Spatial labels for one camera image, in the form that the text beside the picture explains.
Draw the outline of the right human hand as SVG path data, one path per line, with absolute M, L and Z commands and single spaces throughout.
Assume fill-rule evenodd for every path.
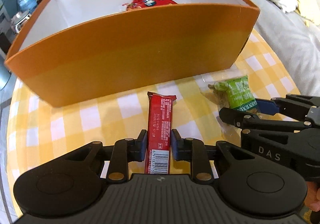
M 308 192 L 304 204 L 308 210 L 304 213 L 303 219 L 307 223 L 319 223 L 319 184 L 315 182 L 306 182 L 306 184 Z

